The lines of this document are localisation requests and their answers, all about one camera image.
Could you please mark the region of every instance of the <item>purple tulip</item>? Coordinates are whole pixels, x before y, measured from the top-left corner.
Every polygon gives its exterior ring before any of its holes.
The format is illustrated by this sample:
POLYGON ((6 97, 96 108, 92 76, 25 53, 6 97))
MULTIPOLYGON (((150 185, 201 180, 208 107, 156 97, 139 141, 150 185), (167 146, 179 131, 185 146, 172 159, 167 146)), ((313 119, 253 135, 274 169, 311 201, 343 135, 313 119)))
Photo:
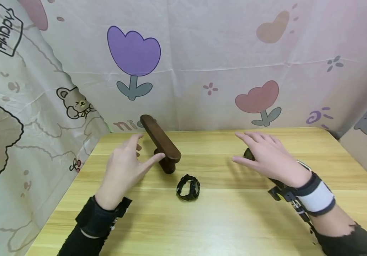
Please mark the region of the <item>purple tulip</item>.
POLYGON ((115 63, 128 75, 148 75, 159 63, 160 45, 155 38, 144 40, 136 31, 124 34, 112 26, 108 29, 107 39, 115 63))
POLYGON ((108 29, 107 40, 109 51, 117 66, 131 76, 129 87, 118 81, 119 91, 130 100, 149 93, 151 83, 138 85, 138 76, 151 73, 159 63, 160 45, 155 38, 144 39, 137 31, 124 34, 118 27, 108 29))

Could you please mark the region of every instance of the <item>wooden table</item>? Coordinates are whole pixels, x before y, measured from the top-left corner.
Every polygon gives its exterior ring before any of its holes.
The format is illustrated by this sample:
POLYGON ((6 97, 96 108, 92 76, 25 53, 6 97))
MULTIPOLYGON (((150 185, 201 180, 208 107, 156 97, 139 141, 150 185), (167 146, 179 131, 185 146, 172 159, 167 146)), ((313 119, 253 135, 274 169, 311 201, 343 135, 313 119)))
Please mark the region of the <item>wooden table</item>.
MULTIPOLYGON (((312 167, 338 204, 367 229, 367 172, 328 132, 260 130, 278 137, 296 159, 312 167)), ((130 209, 100 255, 323 255, 292 206, 267 193, 273 184, 231 161, 246 149, 234 131, 167 134, 182 153, 175 173, 167 175, 157 165, 127 194, 133 199, 130 209), (187 173, 201 183, 194 202, 175 194, 187 173)), ((78 212, 100 185, 108 155, 130 135, 108 134, 100 140, 27 255, 57 255, 78 212)), ((155 146, 148 135, 140 143, 144 160, 155 146)))

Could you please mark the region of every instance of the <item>gray stem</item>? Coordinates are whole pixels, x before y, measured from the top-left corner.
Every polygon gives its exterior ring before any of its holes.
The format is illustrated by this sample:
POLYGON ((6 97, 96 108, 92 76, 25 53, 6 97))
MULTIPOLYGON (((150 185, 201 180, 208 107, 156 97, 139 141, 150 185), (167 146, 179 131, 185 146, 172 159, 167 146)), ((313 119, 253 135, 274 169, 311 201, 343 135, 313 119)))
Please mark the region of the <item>gray stem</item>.
POLYGON ((261 112, 261 117, 262 117, 263 125, 264 126, 269 126, 270 125, 270 121, 269 121, 269 118, 267 116, 267 111, 266 110, 263 110, 261 112))
POLYGON ((135 100, 136 96, 132 96, 135 95, 135 90, 137 89, 137 84, 138 84, 138 76, 134 76, 132 75, 130 80, 129 80, 129 91, 131 92, 128 98, 130 100, 135 100))

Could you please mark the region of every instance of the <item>white strap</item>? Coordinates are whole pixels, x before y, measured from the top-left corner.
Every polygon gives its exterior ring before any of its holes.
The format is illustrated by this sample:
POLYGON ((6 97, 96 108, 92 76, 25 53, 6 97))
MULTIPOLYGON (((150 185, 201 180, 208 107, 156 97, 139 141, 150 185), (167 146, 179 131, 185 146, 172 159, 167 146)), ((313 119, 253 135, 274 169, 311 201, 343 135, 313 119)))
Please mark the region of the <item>white strap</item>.
POLYGON ((316 213, 326 209, 333 202, 334 195, 326 184, 321 181, 311 194, 304 197, 298 196, 297 198, 308 211, 316 213))

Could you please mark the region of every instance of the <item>curtain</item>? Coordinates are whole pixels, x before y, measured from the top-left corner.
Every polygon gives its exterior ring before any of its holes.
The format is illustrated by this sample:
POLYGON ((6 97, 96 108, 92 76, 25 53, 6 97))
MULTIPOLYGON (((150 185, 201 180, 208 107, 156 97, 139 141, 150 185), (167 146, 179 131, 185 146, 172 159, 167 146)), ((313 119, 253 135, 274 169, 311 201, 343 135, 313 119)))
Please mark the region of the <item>curtain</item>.
POLYGON ((2 255, 24 254, 108 127, 143 132, 142 114, 317 126, 367 169, 367 1, 0 0, 2 255))
POLYGON ((27 19, 18 2, 0 3, 3 256, 25 254, 97 141, 109 132, 40 30, 24 23, 27 19))

